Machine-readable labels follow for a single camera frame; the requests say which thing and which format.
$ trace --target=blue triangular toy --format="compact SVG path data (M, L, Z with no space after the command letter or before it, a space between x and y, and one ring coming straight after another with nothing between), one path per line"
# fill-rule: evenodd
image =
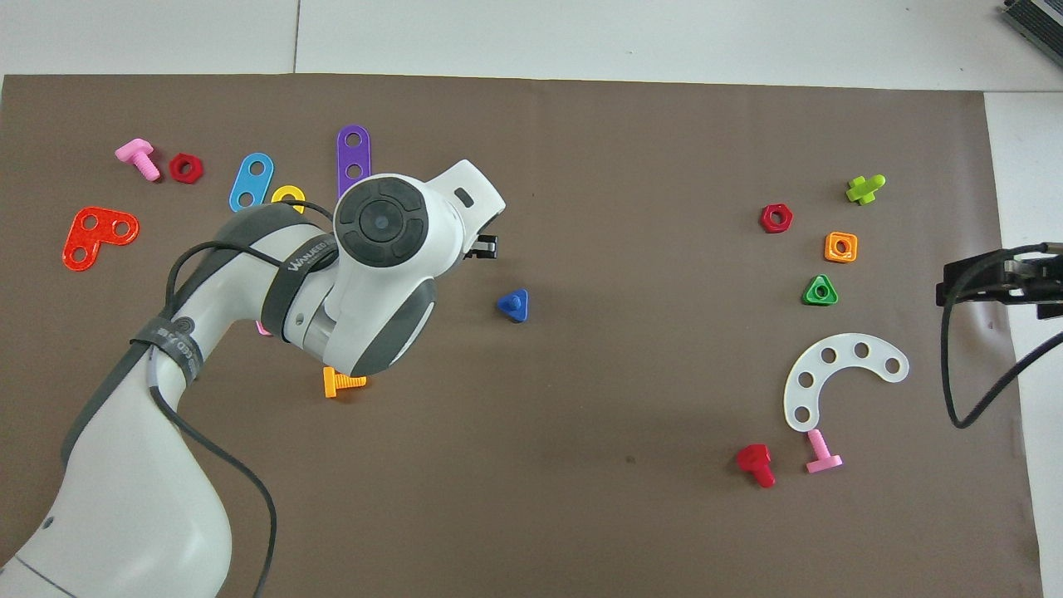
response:
M518 288L499 298L499 309L517 324L528 320L528 290Z

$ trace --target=white robotic arm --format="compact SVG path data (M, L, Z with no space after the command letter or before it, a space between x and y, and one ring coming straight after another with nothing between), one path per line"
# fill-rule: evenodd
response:
M504 207L462 160L427 183L360 181L340 198L334 233L281 204L239 211L218 234L223 247L137 335L74 423L58 496L0 569L0 598L216 596L232 553L229 519L152 393L175 411L242 320L260 320L339 372L387 369L431 315L434 278L470 254L491 256L493 239L479 233ZM243 245L260 254L229 247Z

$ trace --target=white curved toy plate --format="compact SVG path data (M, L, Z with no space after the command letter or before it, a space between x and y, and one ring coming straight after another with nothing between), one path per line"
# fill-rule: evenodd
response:
M908 377L908 358L885 341L859 332L828 337L806 349L787 377L782 395L787 424L798 432L819 426L820 391L836 372L847 368L870 370L887 382L900 382ZM802 408L808 410L805 422L797 420Z

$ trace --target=velcro strap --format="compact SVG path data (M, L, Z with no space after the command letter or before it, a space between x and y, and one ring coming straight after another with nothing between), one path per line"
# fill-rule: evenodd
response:
M288 310L296 302L296 294L303 286L303 280L311 271L332 263L337 254L336 237L325 233L310 238L289 255L276 269L273 281L266 291L266 301L263 302L263 313L259 319L263 328L287 343L288 340L284 337L284 322L288 319Z
M199 345L187 334L176 329L176 326L166 320L155 317L130 340L130 343L147 343L159 348L181 368L185 375L185 385L191 385L203 368L203 353Z

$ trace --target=green triangular nut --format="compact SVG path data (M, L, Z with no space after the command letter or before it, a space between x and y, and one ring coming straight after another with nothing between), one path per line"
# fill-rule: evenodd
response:
M834 285L830 284L827 274L820 274L808 283L802 302L806 306L833 306L838 303L838 291L834 290Z

